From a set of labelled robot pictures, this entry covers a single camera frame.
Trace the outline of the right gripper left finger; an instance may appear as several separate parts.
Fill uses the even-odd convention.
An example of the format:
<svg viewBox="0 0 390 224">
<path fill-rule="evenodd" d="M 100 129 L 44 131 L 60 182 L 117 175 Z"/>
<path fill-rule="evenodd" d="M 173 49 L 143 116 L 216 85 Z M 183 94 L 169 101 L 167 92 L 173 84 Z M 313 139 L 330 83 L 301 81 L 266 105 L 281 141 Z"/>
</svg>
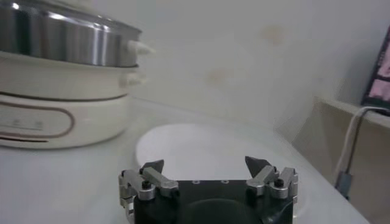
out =
<svg viewBox="0 0 390 224">
<path fill-rule="evenodd" d="M 162 174 L 164 160 L 145 163 L 138 171 L 123 170 L 118 175 L 119 203 L 129 209 L 136 197 L 141 201 L 151 201 L 160 195 L 176 199 L 179 197 L 179 182 Z"/>
</svg>

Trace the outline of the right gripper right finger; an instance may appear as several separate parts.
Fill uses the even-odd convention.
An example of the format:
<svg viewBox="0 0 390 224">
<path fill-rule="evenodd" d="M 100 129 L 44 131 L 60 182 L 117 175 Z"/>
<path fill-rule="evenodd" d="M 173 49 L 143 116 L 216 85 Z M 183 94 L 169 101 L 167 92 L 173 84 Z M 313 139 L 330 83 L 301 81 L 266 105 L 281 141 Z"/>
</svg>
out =
<svg viewBox="0 0 390 224">
<path fill-rule="evenodd" d="M 274 199 L 297 200 L 298 174 L 294 168 L 285 167 L 281 172 L 265 159 L 245 156 L 246 166 L 251 179 L 246 186 L 257 196 L 263 196 L 266 189 Z"/>
</svg>

